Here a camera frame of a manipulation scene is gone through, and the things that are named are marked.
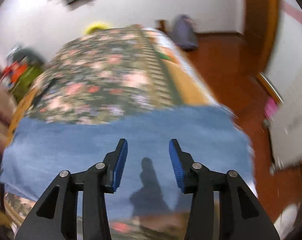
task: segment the backpack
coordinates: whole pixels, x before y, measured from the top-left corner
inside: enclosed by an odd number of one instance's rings
[[[199,47],[196,33],[192,28],[191,19],[184,14],[176,18],[170,38],[177,46],[184,50],[193,50]]]

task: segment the blue cloth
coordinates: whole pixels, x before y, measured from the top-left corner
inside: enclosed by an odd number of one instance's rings
[[[9,192],[36,201],[61,170],[85,171],[125,138],[128,155],[120,187],[105,195],[109,220],[188,211],[192,196],[177,186],[169,156],[172,138],[210,170],[233,169],[247,183],[254,181],[250,140],[231,118],[227,109],[213,106],[152,111],[103,125],[23,118],[4,151],[0,182]]]

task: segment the floral blanket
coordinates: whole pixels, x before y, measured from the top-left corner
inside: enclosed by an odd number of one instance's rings
[[[217,104],[172,41],[138,25],[71,41],[47,69],[20,102],[10,131],[24,114],[46,122],[99,124],[155,108]],[[54,77],[58,81],[29,108]],[[6,193],[4,204],[16,232],[35,202]],[[136,217],[110,221],[110,230],[113,239],[183,239],[187,219],[188,214]],[[79,217],[78,239],[83,237],[81,224]]]
[[[67,43],[36,81],[59,80],[27,116],[47,122],[99,124],[182,103],[164,63],[137,25]]]

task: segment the baseboard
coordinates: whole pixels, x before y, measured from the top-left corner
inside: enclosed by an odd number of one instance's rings
[[[207,32],[207,33],[196,33],[198,37],[207,37],[207,36],[238,36],[243,38],[243,34],[239,32]]]

